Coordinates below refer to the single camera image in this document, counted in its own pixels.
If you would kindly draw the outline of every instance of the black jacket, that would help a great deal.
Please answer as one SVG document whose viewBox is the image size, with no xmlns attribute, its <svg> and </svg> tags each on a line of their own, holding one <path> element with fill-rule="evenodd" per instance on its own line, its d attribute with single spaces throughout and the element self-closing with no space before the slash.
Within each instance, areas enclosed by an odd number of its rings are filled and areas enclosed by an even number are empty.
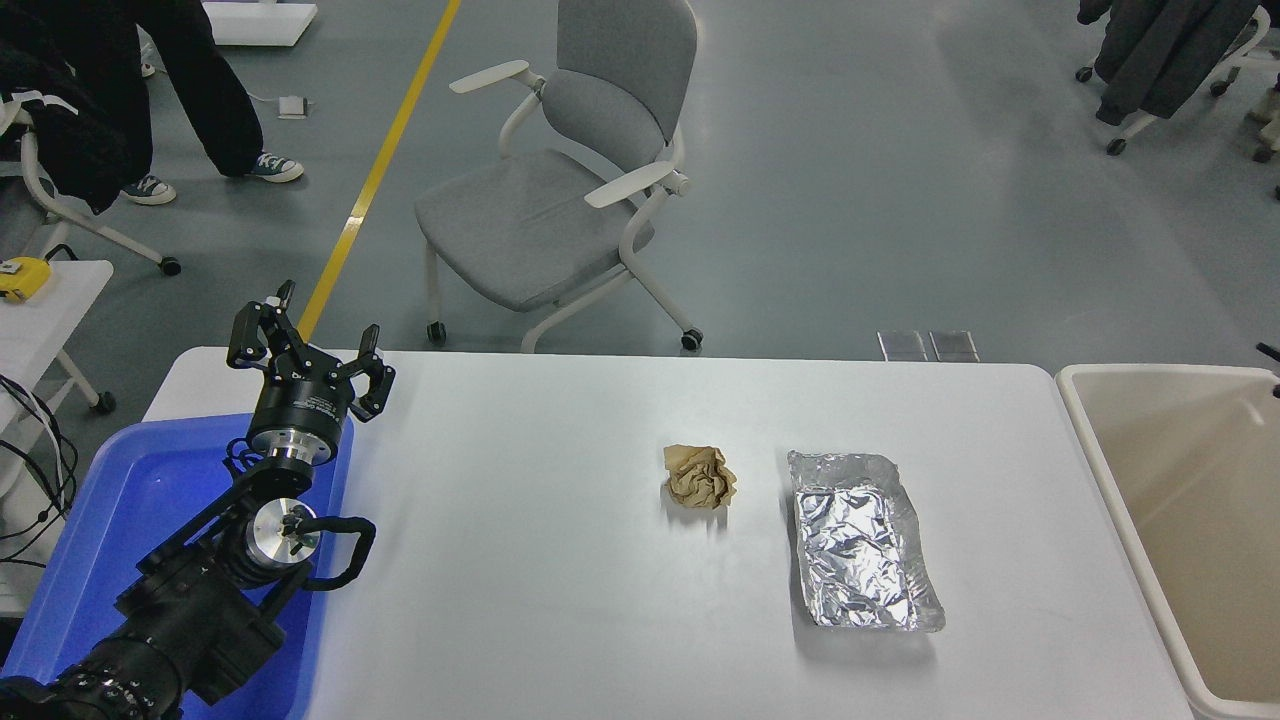
<svg viewBox="0 0 1280 720">
<path fill-rule="evenodd" d="M 40 164 L 59 192 L 84 200 L 95 214 L 106 210 L 128 182 L 124 137 L 68 70 L 45 26 L 0 0 L 0 100 L 29 90 L 56 95 L 77 110 L 38 100 L 23 104 L 36 126 Z M 10 128 L 0 147 L 18 132 Z"/>
<path fill-rule="evenodd" d="M 1111 20 L 1093 65 L 1107 83 L 1097 118 L 1112 126 L 1146 110 L 1171 117 L 1240 33 L 1258 0 L 1080 0 L 1076 19 Z"/>
</svg>

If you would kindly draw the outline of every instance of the yellow tape measure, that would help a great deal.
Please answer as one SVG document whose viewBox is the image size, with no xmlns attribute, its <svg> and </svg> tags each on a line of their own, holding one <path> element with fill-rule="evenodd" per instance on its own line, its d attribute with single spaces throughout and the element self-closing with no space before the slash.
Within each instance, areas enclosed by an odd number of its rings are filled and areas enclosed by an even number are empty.
<svg viewBox="0 0 1280 720">
<path fill-rule="evenodd" d="M 0 263 L 0 297 L 5 302 L 26 302 L 44 287 L 52 270 L 40 258 L 14 258 Z"/>
</svg>

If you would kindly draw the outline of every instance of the yellow floor line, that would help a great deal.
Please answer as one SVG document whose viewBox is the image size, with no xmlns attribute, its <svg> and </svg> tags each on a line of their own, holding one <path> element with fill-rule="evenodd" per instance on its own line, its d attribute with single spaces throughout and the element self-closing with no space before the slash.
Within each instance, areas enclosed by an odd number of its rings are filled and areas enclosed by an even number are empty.
<svg viewBox="0 0 1280 720">
<path fill-rule="evenodd" d="M 392 156 L 396 155 L 396 147 L 399 146 L 401 136 L 404 135 L 404 126 L 408 124 L 408 119 L 413 115 L 417 97 L 422 94 L 422 86 L 426 85 L 426 76 L 431 73 L 431 65 L 435 64 L 435 56 L 440 54 L 440 46 L 444 45 L 444 37 L 449 35 L 449 26 L 453 24 L 453 15 L 458 13 L 458 5 L 461 4 L 462 0 L 449 0 L 448 6 L 444 8 L 444 14 L 440 15 L 440 24 L 435 26 L 435 35 L 431 36 L 431 44 L 426 46 L 422 61 L 419 63 L 417 72 L 413 73 L 413 81 L 408 85 L 404 99 L 401 100 L 401 109 L 396 113 L 396 119 L 392 122 L 390 129 L 387 131 L 387 137 L 383 138 L 383 147 L 378 151 L 378 158 L 374 160 L 372 169 L 369 170 L 369 177 L 365 178 L 365 187 L 360 188 L 360 196 L 356 199 L 356 205 L 351 209 L 351 215 L 347 218 L 347 224 L 342 228 L 342 234 L 338 236 L 338 243 L 333 246 L 333 252 L 329 254 L 329 261 L 324 266 L 324 273 L 320 274 L 320 282 L 316 283 L 311 299 L 307 300 L 307 307 L 302 311 L 302 319 L 298 322 L 298 332 L 302 334 L 302 340 L 311 340 L 311 333 L 320 320 L 320 314 L 324 313 L 324 306 L 329 302 L 329 295 L 333 292 L 334 284 L 338 283 L 342 266 L 347 264 L 347 255 L 351 254 L 351 246 L 356 243 L 356 236 L 360 234 L 360 225 L 364 224 L 365 214 L 369 213 L 369 206 L 374 202 L 374 196 L 378 195 L 378 187 L 383 183 L 383 176 L 387 174 L 387 165 L 390 164 Z"/>
</svg>

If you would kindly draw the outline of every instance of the robotic arm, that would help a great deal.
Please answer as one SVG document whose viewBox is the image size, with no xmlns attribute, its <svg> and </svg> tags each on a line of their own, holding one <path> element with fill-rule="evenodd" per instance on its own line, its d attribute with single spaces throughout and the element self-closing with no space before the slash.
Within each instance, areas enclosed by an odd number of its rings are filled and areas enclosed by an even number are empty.
<svg viewBox="0 0 1280 720">
<path fill-rule="evenodd" d="M 115 602 L 124 623 L 44 685 L 0 678 L 5 720 L 177 720 L 183 693 L 215 703 L 242 687 L 284 644 L 275 618 L 294 593 L 353 580 L 374 543 L 364 518 L 317 518 L 297 497 L 333 459 L 348 410 L 367 421 L 387 405 L 394 369 L 383 364 L 378 325 L 355 360 L 306 343 L 285 311 L 293 282 L 236 316 L 227 364 L 264 373 L 250 451 L 224 461 L 232 486 L 143 557 L 142 577 Z M 356 396 L 352 378 L 369 377 Z M 312 578 L 323 533 L 358 536 L 346 570 Z M 255 605 L 242 591 L 271 585 Z"/>
</svg>

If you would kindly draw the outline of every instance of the sneaker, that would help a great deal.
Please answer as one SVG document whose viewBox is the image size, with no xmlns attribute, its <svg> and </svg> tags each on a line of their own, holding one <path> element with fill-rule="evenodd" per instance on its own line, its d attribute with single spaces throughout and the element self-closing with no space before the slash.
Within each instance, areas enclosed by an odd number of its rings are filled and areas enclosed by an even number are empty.
<svg viewBox="0 0 1280 720">
<path fill-rule="evenodd" d="M 138 182 L 120 188 L 120 197 L 138 205 L 164 205 L 178 197 L 178 191 L 155 176 L 147 176 Z"/>
<path fill-rule="evenodd" d="M 280 158 L 270 152 L 262 152 L 253 163 L 250 177 L 262 178 L 266 182 L 289 182 L 302 177 L 302 163 Z"/>
<path fill-rule="evenodd" d="M 1271 120 L 1280 117 L 1280 90 L 1268 87 L 1258 104 L 1249 110 L 1249 119 L 1257 120 L 1260 123 L 1270 123 Z"/>
</svg>

